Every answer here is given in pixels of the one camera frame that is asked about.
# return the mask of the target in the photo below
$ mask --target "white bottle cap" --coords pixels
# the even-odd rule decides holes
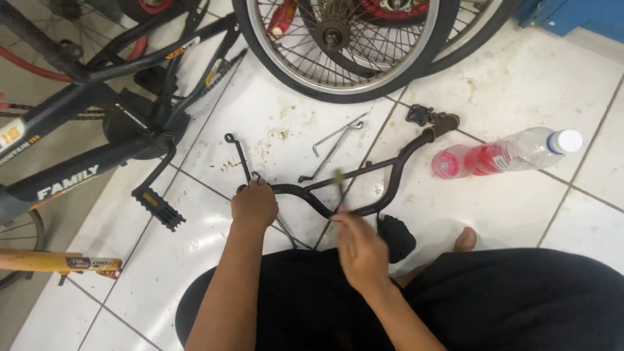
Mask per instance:
[[[578,151],[583,146],[583,136],[573,129],[554,132],[548,139],[550,147],[560,154]]]

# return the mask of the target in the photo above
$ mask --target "black pants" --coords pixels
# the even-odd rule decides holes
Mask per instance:
[[[186,343],[215,269],[188,288],[175,316]],[[544,249],[442,254],[402,289],[448,350],[624,350],[624,276],[595,260]],[[353,290],[335,249],[262,259],[257,350],[394,350]]]

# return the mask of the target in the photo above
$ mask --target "black bicycle frame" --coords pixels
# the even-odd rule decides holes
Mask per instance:
[[[170,132],[169,127],[190,104],[202,95],[205,81],[216,61],[225,59],[226,53],[240,34],[233,13],[195,31],[206,12],[205,10],[197,12],[194,8],[189,8],[188,3],[190,1],[175,1],[173,6],[111,40],[87,64],[83,65],[73,57],[68,56],[58,43],[47,37],[6,0],[0,0],[0,23],[6,25],[33,49],[42,54],[52,66],[74,80],[73,84],[46,99],[16,121],[20,125],[17,131],[20,132],[21,130],[21,135],[0,149],[0,166],[90,106],[116,107],[123,111],[128,118],[131,118],[142,130],[139,136],[131,140],[120,144],[106,144],[96,147],[0,189],[0,224],[60,196],[119,164],[123,164],[141,152],[154,147],[162,149],[161,137],[170,135],[168,133]],[[118,56],[123,48],[138,38],[185,12],[189,12],[187,24],[177,42],[130,62],[125,62]],[[224,31],[227,33],[197,87],[189,96],[173,105],[171,95],[174,92],[172,89],[183,52],[190,46]],[[153,118],[148,118],[132,106],[124,105],[120,96],[103,83],[109,79],[156,66],[166,60],[169,60],[169,64],[163,93],[154,102],[150,115],[154,116]],[[5,128],[0,129],[0,134],[4,131]],[[165,144],[171,144],[170,153],[175,153],[175,146],[171,142]]]
[[[399,185],[401,185],[401,175],[403,173],[403,167],[405,166],[407,160],[412,156],[412,154],[423,145],[434,142],[438,137],[443,136],[449,131],[454,131],[458,127],[459,117],[457,115],[445,115],[444,117],[441,117],[433,126],[424,129],[420,136],[417,136],[414,140],[412,140],[405,147],[403,147],[401,151],[399,151],[399,155],[397,157],[376,164],[366,165],[363,168],[343,174],[341,178],[344,180],[361,176],[362,174],[372,172],[387,166],[392,166],[390,179],[388,180],[388,186],[386,187],[385,193],[376,202],[366,205],[364,207],[360,207],[358,209],[354,209],[352,210],[352,213],[364,217],[369,214],[378,213],[379,211],[386,208],[392,202],[392,200],[396,196],[397,191],[399,190]],[[243,165],[245,178],[247,179],[247,184],[249,184],[249,182],[251,182],[251,174],[249,172],[249,168],[247,168],[245,154],[243,153],[243,149],[239,141],[234,139],[234,136],[232,134],[225,134],[225,141],[236,145],[240,162]],[[326,187],[328,185],[332,185],[334,183],[334,179],[326,179],[321,182],[308,185],[306,187],[300,187],[296,184],[270,185],[275,194],[290,194],[297,196],[307,202],[308,205],[312,206],[312,208],[320,215],[329,219],[332,215],[336,213],[336,211],[333,209],[329,209],[327,208],[327,206],[323,205],[323,203],[316,196],[314,196],[311,191]],[[241,185],[238,189],[242,190],[242,188],[244,187],[245,185]]]

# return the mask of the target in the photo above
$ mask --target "blue cabinet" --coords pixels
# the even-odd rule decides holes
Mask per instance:
[[[526,0],[520,26],[542,26],[564,36],[583,27],[624,43],[624,0]]]

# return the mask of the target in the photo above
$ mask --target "white tile floor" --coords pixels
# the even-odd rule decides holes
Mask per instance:
[[[220,4],[211,12],[231,11],[229,2]],[[187,61],[202,64],[200,56],[209,47]],[[124,273],[117,281],[71,275],[63,287],[53,275],[12,350],[181,350],[173,327],[177,304],[187,286],[217,264],[231,222],[228,199],[244,181],[236,150],[223,135],[232,132],[242,141],[251,170],[270,182],[295,182],[318,162],[312,144],[369,112],[366,127],[350,135],[321,173],[325,178],[336,166],[348,170],[394,157],[422,129],[404,120],[413,103],[456,113],[462,124],[415,153],[405,167],[399,194],[385,213],[406,222],[418,247],[392,272],[434,259],[466,224],[479,233],[478,249],[548,247],[624,272],[623,73],[624,66],[606,57],[510,22],[468,59],[414,81],[394,99],[337,106],[289,90],[248,54],[231,80],[222,82],[223,89],[193,107],[182,155],[154,185],[187,222],[171,233],[129,196],[155,161],[118,169],[70,250],[120,257]],[[182,84],[193,79],[183,76]],[[531,126],[577,129],[585,146],[545,172],[433,178],[429,163],[437,151]],[[387,175],[358,177],[349,205],[377,199]],[[335,189],[316,194],[337,204]],[[334,226],[302,200],[281,195],[278,201],[280,215],[300,241],[319,249],[335,245]],[[265,253],[289,246],[282,233],[269,228]]]

